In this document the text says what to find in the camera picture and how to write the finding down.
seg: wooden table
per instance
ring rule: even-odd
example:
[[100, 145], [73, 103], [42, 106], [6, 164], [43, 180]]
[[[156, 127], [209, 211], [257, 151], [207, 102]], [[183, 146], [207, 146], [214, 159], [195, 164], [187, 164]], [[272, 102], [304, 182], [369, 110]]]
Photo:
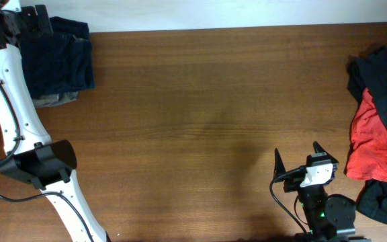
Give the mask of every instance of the wooden table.
[[[317, 140], [344, 176], [357, 104], [346, 65], [387, 44], [387, 24], [92, 34], [96, 89], [38, 114], [72, 142], [82, 191], [112, 241], [235, 241], [300, 229], [273, 201], [273, 150], [288, 169]], [[0, 158], [3, 157], [0, 131]], [[0, 175], [0, 192], [37, 194]], [[292, 209], [295, 194], [281, 201]], [[357, 232], [387, 226], [357, 214]], [[47, 199], [0, 201], [0, 241], [70, 241]]]

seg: pile of clothes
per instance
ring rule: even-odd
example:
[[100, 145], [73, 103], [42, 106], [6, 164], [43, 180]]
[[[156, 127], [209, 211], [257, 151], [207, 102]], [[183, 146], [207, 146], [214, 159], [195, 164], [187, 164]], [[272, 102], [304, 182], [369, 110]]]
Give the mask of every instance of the pile of clothes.
[[50, 18], [53, 35], [21, 42], [26, 85], [36, 108], [77, 99], [79, 91], [95, 87], [92, 44], [86, 23]]
[[348, 89], [359, 108], [351, 126], [346, 175], [367, 181], [358, 211], [387, 224], [387, 47], [357, 58], [349, 74]]

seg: red fabric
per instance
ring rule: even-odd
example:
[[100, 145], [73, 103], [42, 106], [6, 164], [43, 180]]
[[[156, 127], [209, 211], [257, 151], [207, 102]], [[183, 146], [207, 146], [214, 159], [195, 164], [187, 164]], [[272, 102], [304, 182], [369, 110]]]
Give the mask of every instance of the red fabric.
[[351, 127], [353, 152], [346, 175], [352, 179], [387, 182], [387, 129], [384, 127], [368, 89]]

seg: white wall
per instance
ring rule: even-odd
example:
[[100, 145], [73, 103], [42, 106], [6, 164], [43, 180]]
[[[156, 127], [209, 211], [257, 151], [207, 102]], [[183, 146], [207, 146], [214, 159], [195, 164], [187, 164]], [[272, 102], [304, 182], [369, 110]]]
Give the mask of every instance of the white wall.
[[387, 0], [21, 0], [91, 32], [387, 22]]

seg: gray cloth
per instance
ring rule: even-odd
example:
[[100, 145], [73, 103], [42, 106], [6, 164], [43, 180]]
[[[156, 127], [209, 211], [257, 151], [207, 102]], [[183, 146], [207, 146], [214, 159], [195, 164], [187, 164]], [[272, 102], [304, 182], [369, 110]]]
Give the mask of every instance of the gray cloth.
[[40, 99], [33, 99], [32, 103], [34, 103], [35, 108], [53, 107], [73, 102], [77, 100], [78, 96], [78, 91], [63, 94], [41, 95]]

